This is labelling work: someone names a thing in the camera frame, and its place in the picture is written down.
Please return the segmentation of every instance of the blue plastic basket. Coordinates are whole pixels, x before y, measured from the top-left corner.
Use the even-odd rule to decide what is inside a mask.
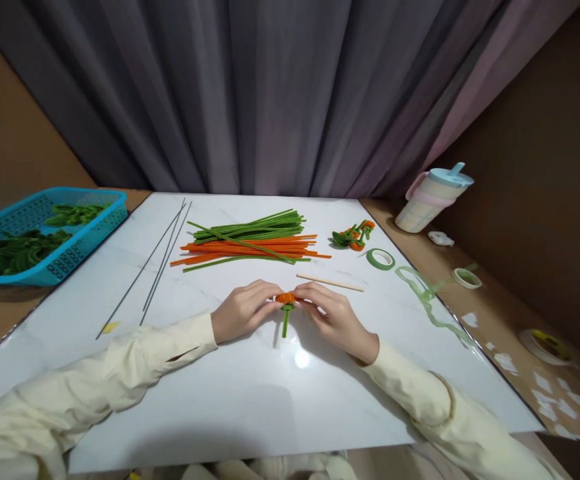
[[[58,249],[31,269],[16,275],[0,276],[0,285],[38,285],[48,286],[60,283],[77,268],[115,228],[128,216],[124,192],[112,190],[77,189],[56,187],[42,190],[6,209],[0,211],[1,232],[21,235],[28,230],[39,229],[46,235],[58,228],[49,227],[43,222],[55,214],[52,206],[60,203],[69,205],[110,204],[87,225],[61,227],[73,236]]]

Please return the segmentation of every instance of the yellow paper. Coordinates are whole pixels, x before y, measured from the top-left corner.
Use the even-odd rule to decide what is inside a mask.
[[[106,333],[110,333],[112,332],[112,330],[114,330],[115,328],[117,328],[117,326],[120,324],[121,322],[110,322],[108,323],[105,328],[103,329],[102,334],[106,334]]]

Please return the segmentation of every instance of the white marble tabletop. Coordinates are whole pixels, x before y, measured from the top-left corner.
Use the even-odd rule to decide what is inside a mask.
[[[369,218],[356,200],[154,193],[88,260],[0,345],[0,396],[46,369],[104,348],[132,331],[164,256],[167,234],[122,302],[121,324],[95,340],[186,198],[187,220],[210,227],[244,223],[285,209],[304,215],[304,234],[332,259],[288,265],[242,260],[183,273],[166,267],[145,325],[167,325],[215,309],[238,286],[258,278],[291,290],[306,273],[365,288],[332,287],[348,296],[362,323],[426,369],[482,402],[510,432],[542,429],[534,415],[481,352],[430,324],[419,300],[391,271],[365,256],[330,246],[340,231]],[[181,216],[177,230],[183,220]],[[169,261],[192,240],[183,226]],[[369,247],[408,265],[375,229]],[[455,322],[434,300],[438,320]],[[342,352],[326,343],[300,311],[281,338],[281,312],[250,337],[224,345],[165,376],[136,407],[113,414],[84,436],[69,456],[70,472],[220,459],[332,451],[419,441],[405,413]]]

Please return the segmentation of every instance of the hand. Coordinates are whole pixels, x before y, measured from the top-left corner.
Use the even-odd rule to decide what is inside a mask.
[[[299,285],[292,293],[298,298],[310,300],[299,300],[299,305],[326,340],[366,365],[375,362],[379,354],[379,337],[364,328],[348,298],[316,282]]]
[[[265,300],[282,293],[278,285],[263,280],[232,290],[219,308],[210,314],[215,342],[227,342],[256,330],[268,314],[282,307],[279,302]]]

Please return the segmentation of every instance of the cream shirt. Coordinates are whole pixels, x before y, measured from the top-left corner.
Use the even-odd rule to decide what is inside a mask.
[[[102,352],[24,382],[0,398],[0,479],[64,479],[64,452],[88,429],[141,401],[163,374],[217,348],[210,315],[163,329],[140,327]],[[181,355],[176,361],[168,361]],[[482,405],[422,370],[386,344],[374,364],[362,367],[411,416],[416,428],[448,460],[476,479],[558,479],[542,459],[508,435]],[[188,478],[284,478],[314,471],[311,479],[352,480],[342,457],[294,455],[220,462],[213,474],[193,465]]]

